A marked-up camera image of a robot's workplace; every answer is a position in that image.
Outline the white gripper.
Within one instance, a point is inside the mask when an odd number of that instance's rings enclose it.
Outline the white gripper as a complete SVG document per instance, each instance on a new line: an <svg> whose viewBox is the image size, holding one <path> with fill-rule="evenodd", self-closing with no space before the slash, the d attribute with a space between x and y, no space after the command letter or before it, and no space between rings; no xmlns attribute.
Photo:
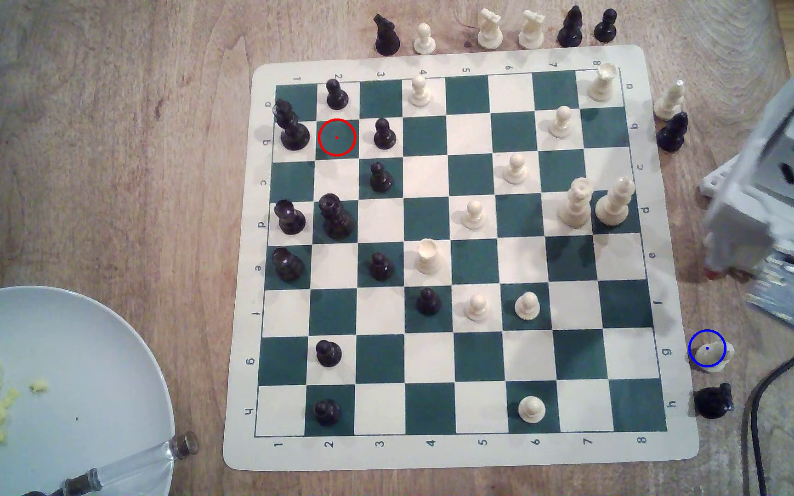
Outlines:
<svg viewBox="0 0 794 496"><path fill-rule="evenodd" d="M731 268L752 270L771 252L782 202L758 185L759 165L758 157L739 154L700 182L701 194L710 199L703 221L708 280L721 279Z"/></svg>

